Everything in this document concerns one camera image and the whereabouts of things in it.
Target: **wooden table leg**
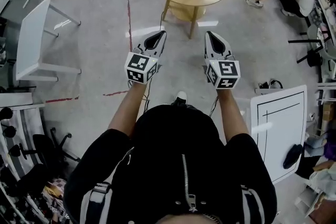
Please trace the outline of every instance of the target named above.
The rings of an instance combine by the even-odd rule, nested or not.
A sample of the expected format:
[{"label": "wooden table leg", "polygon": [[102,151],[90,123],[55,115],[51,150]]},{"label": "wooden table leg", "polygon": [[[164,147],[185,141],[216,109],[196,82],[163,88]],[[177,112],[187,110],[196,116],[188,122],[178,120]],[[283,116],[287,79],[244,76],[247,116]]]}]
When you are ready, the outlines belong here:
[{"label": "wooden table leg", "polygon": [[191,21],[189,39],[191,39],[193,37],[193,32],[194,32],[194,28],[195,28],[197,13],[198,13],[198,7],[194,7],[194,14],[193,14],[193,19]]},{"label": "wooden table leg", "polygon": [[169,0],[167,0],[167,1],[166,1],[166,4],[165,4],[165,6],[164,6],[164,10],[163,10],[163,16],[162,16],[162,20],[164,20],[164,19],[165,19],[165,17],[166,17],[167,10],[168,10],[168,8],[169,8],[169,3],[170,3],[170,1],[169,1]]}]

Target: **black jacket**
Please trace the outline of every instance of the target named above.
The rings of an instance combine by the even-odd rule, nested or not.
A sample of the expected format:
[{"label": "black jacket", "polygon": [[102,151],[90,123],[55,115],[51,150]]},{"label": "black jacket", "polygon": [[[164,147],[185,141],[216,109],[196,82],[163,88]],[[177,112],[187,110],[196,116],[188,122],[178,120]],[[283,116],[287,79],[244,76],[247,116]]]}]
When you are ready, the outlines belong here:
[{"label": "black jacket", "polygon": [[[133,140],[107,130],[89,147],[65,188],[64,204],[74,222],[79,222],[84,194],[109,177],[132,147],[113,177],[108,223],[156,223],[166,215],[188,213],[244,223],[242,185],[255,190],[265,223],[272,223],[275,189],[254,140],[240,134],[224,146],[210,117],[169,105],[141,116]],[[186,170],[194,209],[186,199]],[[251,223],[260,223],[252,215]]]}]

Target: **wire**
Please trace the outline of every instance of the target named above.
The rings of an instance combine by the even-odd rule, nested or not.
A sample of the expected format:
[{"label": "wire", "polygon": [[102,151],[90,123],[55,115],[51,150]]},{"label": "wire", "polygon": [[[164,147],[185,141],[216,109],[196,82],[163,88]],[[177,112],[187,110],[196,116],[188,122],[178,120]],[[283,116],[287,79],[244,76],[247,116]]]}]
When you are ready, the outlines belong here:
[{"label": "wire", "polygon": [[147,93],[147,96],[144,94],[144,96],[145,96],[145,98],[146,98],[146,100],[145,100],[145,107],[144,107],[144,109],[143,109],[143,114],[145,113],[145,112],[147,112],[147,110],[148,110],[148,105],[149,105],[149,94],[150,94],[150,91],[151,91],[151,83],[152,83],[152,80],[149,82],[149,87],[148,87],[148,93]]},{"label": "wire", "polygon": [[211,106],[211,110],[210,110],[210,114],[209,114],[209,117],[210,117],[210,118],[211,118],[212,114],[214,113],[214,111],[215,111],[215,109],[216,109],[217,102],[218,102],[218,96],[216,97],[214,103],[213,103],[212,106]]},{"label": "wire", "polygon": [[161,20],[160,20],[160,31],[161,31],[161,25],[162,25],[162,17],[163,17],[163,13],[164,13],[164,12],[162,12],[162,14],[161,14]]}]

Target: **gray floor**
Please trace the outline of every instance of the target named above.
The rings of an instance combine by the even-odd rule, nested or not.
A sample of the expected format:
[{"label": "gray floor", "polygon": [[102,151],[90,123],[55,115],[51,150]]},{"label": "gray floor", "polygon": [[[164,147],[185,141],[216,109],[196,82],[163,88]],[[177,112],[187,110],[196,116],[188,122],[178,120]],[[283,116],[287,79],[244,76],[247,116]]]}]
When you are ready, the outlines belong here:
[{"label": "gray floor", "polygon": [[[22,4],[25,0],[15,1]],[[57,28],[60,33],[57,39],[45,37],[45,60],[81,68],[82,74],[60,73],[57,74],[59,81],[56,83],[34,83],[37,85],[34,99],[37,102],[72,99],[47,103],[44,118],[48,127],[57,128],[60,138],[66,132],[72,133],[73,137],[65,148],[82,156],[87,147],[106,130],[124,97],[124,93],[107,95],[128,89],[123,69],[130,48],[128,0],[52,1],[80,18],[82,24],[78,27],[69,23]],[[141,35],[159,28],[165,0],[129,2],[133,44],[137,44]],[[35,4],[31,0],[28,5],[33,8],[37,3],[38,0]],[[222,0],[208,7],[199,21],[207,23],[196,26],[192,40],[186,35],[190,24],[179,21],[168,12],[163,22],[167,31],[161,62],[163,67],[152,81],[149,107],[169,103],[178,91],[184,90],[190,104],[209,114],[216,92],[212,85],[205,82],[202,65],[204,34],[212,30],[230,43],[239,60],[242,78],[233,91],[235,97],[251,98],[255,96],[254,88],[259,82],[274,78],[280,80],[285,88],[306,84],[308,112],[314,111],[316,71],[309,68],[305,61],[299,65],[296,63],[307,48],[304,44],[287,43],[288,39],[298,38],[298,32],[305,30],[305,23],[298,18],[283,16],[276,0],[265,0],[264,3],[262,9],[255,9],[244,0]],[[47,25],[53,28],[64,21],[64,18],[50,12]],[[218,107],[213,119],[223,138]],[[278,183],[276,188],[279,210],[285,212],[304,186],[300,178],[293,175]]]}]

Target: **white desk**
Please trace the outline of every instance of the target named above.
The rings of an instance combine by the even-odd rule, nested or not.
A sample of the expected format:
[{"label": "white desk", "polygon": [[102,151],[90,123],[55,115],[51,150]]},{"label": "white desk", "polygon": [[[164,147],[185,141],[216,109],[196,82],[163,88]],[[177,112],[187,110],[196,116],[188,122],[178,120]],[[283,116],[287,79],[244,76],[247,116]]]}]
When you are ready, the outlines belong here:
[{"label": "white desk", "polygon": [[80,74],[81,69],[50,65],[41,61],[42,35],[44,32],[58,37],[58,33],[44,27],[47,12],[52,9],[77,25],[81,22],[73,19],[56,8],[50,0],[44,0],[23,19],[16,60],[16,80],[58,81],[58,77],[32,76],[36,70],[50,70]]},{"label": "white desk", "polygon": [[303,145],[307,118],[307,87],[302,85],[251,99],[251,135],[273,184],[295,173],[300,159],[283,168],[288,151]]}]

